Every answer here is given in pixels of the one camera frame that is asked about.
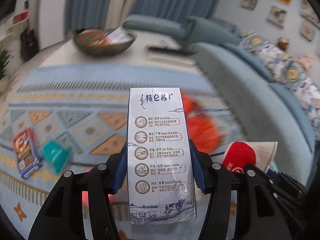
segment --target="red and white paper cup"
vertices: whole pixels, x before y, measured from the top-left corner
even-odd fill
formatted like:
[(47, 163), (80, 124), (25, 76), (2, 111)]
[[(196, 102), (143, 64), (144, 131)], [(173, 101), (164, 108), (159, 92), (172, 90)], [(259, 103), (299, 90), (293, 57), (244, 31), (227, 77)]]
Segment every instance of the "red and white paper cup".
[(276, 155), (277, 142), (232, 142), (222, 158), (229, 171), (244, 173), (247, 164), (253, 164), (267, 173)]

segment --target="screw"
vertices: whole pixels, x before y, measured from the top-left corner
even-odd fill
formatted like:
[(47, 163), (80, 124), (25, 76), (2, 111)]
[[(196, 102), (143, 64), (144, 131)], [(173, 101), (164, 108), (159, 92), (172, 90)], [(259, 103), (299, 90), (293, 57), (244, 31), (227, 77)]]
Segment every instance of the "screw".
[(105, 170), (106, 168), (107, 168), (107, 165), (106, 165), (105, 163), (100, 163), (100, 164), (98, 165), (98, 170), (103, 171), (103, 170)]
[(220, 170), (221, 165), (219, 163), (214, 163), (214, 164), (212, 164), (212, 168), (214, 168), (215, 170)]
[(65, 171), (64, 173), (63, 173), (63, 176), (65, 176), (66, 178), (67, 177), (70, 177), (72, 175), (72, 172), (71, 171)]
[(248, 170), (247, 171), (247, 174), (250, 176), (250, 177), (254, 177), (256, 175), (256, 173), (252, 170)]

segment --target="cow icon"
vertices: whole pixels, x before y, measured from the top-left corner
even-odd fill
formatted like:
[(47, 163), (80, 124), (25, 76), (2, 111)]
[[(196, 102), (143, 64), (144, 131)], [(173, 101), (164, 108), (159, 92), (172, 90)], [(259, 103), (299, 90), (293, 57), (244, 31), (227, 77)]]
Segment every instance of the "cow icon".
[(180, 212), (182, 209), (183, 202), (184, 202), (184, 199), (181, 199), (177, 203), (166, 204), (164, 213), (166, 215), (170, 215), (172, 211)]

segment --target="white tabletop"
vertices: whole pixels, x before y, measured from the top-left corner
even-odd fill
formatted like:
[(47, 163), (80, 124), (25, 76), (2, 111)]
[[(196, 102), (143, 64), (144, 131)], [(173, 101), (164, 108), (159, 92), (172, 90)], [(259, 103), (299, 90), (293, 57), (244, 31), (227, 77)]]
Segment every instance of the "white tabletop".
[(132, 32), (136, 34), (137, 39), (126, 51), (118, 55), (112, 57), (89, 56), (81, 52), (76, 47), (73, 40), (70, 40), (48, 57), (47, 60), (41, 64), (41, 67), (83, 63), (125, 63), (130, 65), (168, 68), (171, 70), (201, 74), (201, 71), (195, 65), (186, 66), (183, 62), (179, 63), (177, 61), (152, 59), (149, 57), (146, 47), (151, 45), (168, 47), (170, 49), (179, 49), (180, 46), (171, 37), (141, 31)]

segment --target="bowl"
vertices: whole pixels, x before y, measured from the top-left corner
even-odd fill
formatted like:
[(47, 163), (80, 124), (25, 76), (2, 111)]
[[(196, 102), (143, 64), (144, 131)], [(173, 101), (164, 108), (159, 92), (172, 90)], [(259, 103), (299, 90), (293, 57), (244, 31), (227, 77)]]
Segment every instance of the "bowl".
[(75, 45), (84, 53), (93, 55), (93, 56), (113, 56), (118, 53), (125, 51), (129, 48), (132, 43), (135, 41), (136, 37), (127, 31), (127, 34), (132, 38), (127, 42), (123, 43), (113, 43), (109, 45), (91, 45), (92, 39), (96, 39), (99, 35), (108, 35), (115, 31), (112, 30), (104, 30), (104, 29), (88, 29), (86, 33), (81, 31), (75, 31), (75, 36), (73, 37), (73, 41)]

